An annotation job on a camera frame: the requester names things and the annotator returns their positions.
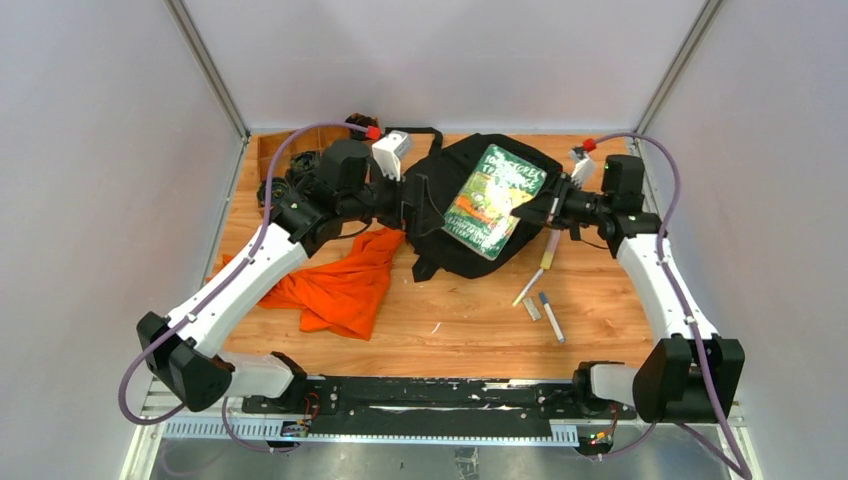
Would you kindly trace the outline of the black backpack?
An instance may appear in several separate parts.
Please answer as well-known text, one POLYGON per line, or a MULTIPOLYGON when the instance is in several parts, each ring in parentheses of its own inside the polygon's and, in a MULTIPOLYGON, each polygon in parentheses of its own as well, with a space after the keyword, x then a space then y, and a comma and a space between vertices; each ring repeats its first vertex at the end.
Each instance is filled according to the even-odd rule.
POLYGON ((428 155, 406 174, 427 177, 430 198, 444 218, 442 227, 408 239, 418 256, 416 282, 440 269, 467 279, 489 275, 542 230, 511 211, 553 185, 563 172, 559 162, 502 134, 472 134, 446 146, 433 127, 401 130, 433 136, 428 155))

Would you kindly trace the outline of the green Treehouse book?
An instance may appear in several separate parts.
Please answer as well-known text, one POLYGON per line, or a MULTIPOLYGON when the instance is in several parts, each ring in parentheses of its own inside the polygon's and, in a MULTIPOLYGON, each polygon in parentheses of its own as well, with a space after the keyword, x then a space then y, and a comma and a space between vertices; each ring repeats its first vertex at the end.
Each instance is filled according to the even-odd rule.
POLYGON ((444 213, 442 230, 493 261, 519 222, 511 210, 533 199, 546 179, 544 169, 491 144, 444 213))

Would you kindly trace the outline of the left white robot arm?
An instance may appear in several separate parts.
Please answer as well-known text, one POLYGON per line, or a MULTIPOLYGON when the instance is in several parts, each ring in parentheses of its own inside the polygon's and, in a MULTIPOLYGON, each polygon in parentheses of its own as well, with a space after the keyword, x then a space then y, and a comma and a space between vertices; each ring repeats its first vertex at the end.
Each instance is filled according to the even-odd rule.
POLYGON ((409 237, 443 225, 427 177, 401 171, 411 145, 400 130, 372 145, 335 141, 296 186, 267 202, 251 240, 206 285, 167 315, 150 312, 138 322, 148 368, 182 407, 199 412, 224 397, 254 395, 283 413, 304 405, 305 374, 293 360, 226 352, 223 344, 274 285, 339 237, 345 223, 374 220, 409 237))

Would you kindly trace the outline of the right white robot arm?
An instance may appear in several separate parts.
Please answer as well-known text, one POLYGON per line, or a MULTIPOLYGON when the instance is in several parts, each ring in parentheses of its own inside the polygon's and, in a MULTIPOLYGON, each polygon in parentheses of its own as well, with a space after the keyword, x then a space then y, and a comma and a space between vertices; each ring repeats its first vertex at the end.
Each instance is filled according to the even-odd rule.
POLYGON ((626 405, 648 423, 717 423, 728 417, 745 362, 736 339, 723 337, 698 307, 671 255, 660 216, 644 210, 641 158, 610 155, 599 192, 585 190, 596 164, 570 154, 573 169, 513 210, 522 221, 566 230, 576 239, 596 227, 630 279, 649 322, 654 346, 638 368, 585 361, 575 370, 571 403, 596 417, 610 403, 626 405))

